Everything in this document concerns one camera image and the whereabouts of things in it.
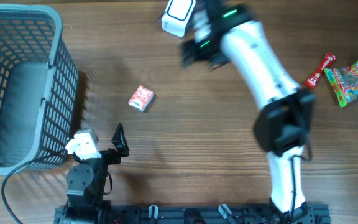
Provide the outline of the small red white box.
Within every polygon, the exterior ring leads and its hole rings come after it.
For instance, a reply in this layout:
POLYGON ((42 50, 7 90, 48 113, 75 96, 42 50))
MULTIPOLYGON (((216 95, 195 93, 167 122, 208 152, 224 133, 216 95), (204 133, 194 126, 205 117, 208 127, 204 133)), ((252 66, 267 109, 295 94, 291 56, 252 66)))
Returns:
POLYGON ((130 98, 128 104, 137 110, 144 112, 154 97, 153 91, 140 85, 130 98))

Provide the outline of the white barcode scanner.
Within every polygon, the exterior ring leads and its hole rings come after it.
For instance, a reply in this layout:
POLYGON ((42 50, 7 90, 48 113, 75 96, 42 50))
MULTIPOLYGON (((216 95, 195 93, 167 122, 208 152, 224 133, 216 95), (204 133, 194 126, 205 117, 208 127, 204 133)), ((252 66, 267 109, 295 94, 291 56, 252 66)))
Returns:
POLYGON ((169 0, 162 16, 162 29, 177 37, 184 37, 195 6, 195 0, 169 0))

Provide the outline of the red Nescafe coffee stick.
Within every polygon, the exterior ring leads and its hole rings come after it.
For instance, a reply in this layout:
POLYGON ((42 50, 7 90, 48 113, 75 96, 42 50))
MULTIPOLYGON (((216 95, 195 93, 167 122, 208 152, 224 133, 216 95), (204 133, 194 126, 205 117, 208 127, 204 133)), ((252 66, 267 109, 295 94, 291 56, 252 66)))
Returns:
POLYGON ((334 54, 332 54, 331 52, 326 53, 320 65, 312 73, 312 75, 305 81, 305 85, 308 88, 314 90, 319 82, 319 79, 323 76, 324 69, 328 68, 335 60, 336 60, 336 56, 334 54))

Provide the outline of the green Haribo gummy bag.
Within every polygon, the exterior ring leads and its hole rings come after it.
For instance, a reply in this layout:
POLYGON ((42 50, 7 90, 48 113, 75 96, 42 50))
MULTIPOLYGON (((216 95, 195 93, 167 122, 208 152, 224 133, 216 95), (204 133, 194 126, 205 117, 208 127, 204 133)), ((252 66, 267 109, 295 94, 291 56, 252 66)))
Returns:
POLYGON ((350 67, 325 68, 325 75, 332 86, 340 107, 358 100, 358 61, 350 67))

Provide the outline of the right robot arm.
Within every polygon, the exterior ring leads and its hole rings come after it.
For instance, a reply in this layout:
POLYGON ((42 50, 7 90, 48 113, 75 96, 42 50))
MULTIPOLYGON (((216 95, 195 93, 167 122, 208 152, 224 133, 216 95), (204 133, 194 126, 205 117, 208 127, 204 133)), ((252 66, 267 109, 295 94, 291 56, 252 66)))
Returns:
POLYGON ((184 66, 227 63, 242 75, 259 110, 254 136, 267 153, 273 221, 296 223, 307 214, 301 162, 311 161, 310 126, 315 96, 288 74, 250 9, 204 1, 193 16, 194 38, 181 46, 184 66))

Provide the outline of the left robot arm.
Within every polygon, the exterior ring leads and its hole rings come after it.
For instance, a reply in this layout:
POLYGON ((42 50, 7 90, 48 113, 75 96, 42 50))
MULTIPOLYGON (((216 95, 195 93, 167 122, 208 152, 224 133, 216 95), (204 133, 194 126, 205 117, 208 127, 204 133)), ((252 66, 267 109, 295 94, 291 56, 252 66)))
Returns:
POLYGON ((121 123, 111 139, 113 148, 100 151, 99 139, 92 129, 78 130, 65 149, 77 165, 67 173, 67 202, 55 209, 54 223, 116 223, 111 202, 104 200, 105 184, 112 185, 108 166, 120 164, 129 155, 129 146, 121 123))

